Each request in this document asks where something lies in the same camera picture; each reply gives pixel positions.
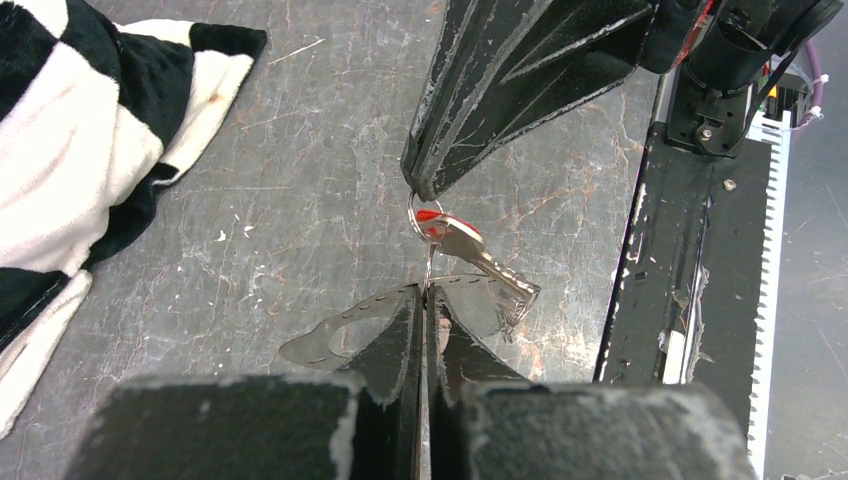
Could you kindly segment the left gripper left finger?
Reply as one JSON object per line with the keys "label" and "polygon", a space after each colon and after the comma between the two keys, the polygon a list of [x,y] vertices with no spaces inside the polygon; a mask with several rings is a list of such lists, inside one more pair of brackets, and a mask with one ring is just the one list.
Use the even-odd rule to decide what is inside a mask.
{"label": "left gripper left finger", "polygon": [[299,372],[137,377],[92,416],[69,479],[416,479],[420,288],[284,344]]}

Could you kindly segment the red tag key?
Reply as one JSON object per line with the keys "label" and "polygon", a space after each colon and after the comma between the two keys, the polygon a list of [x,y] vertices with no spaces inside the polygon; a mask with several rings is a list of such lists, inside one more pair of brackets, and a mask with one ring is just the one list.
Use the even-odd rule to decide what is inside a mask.
{"label": "red tag key", "polygon": [[433,251],[458,258],[507,287],[521,307],[532,306],[541,287],[523,274],[496,260],[488,251],[483,235],[471,224],[446,212],[438,201],[435,209],[415,209],[416,193],[407,200],[407,217],[419,238]]}

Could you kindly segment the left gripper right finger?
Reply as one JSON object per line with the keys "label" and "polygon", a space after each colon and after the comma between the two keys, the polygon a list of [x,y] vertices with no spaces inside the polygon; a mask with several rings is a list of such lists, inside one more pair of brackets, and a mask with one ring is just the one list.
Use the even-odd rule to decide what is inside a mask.
{"label": "left gripper right finger", "polygon": [[752,479],[729,410],[699,385],[539,384],[427,292],[436,479]]}

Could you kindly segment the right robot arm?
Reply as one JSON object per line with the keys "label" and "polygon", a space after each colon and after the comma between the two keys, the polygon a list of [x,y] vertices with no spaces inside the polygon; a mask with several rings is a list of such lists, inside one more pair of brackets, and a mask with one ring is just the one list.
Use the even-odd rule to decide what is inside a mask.
{"label": "right robot arm", "polygon": [[733,157],[767,89],[839,1],[451,1],[400,160],[433,201],[488,155],[621,85],[676,72],[674,144]]}

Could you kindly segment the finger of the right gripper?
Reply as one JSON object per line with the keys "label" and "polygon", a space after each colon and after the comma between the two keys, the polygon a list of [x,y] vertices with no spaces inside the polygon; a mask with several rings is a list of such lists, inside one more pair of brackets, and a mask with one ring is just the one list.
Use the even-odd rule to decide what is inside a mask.
{"label": "finger of the right gripper", "polygon": [[482,104],[494,97],[507,61],[550,1],[449,1],[402,155],[407,184],[436,199],[495,148],[505,126]]}

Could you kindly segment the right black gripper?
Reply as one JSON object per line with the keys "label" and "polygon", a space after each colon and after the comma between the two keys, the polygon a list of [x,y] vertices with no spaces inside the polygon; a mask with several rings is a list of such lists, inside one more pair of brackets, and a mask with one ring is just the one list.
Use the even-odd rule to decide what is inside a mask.
{"label": "right black gripper", "polygon": [[638,63],[667,73],[687,55],[694,31],[713,5],[709,0],[550,2],[510,56],[508,69],[496,77],[494,97],[482,104],[484,113],[505,126],[485,158],[619,86]]}

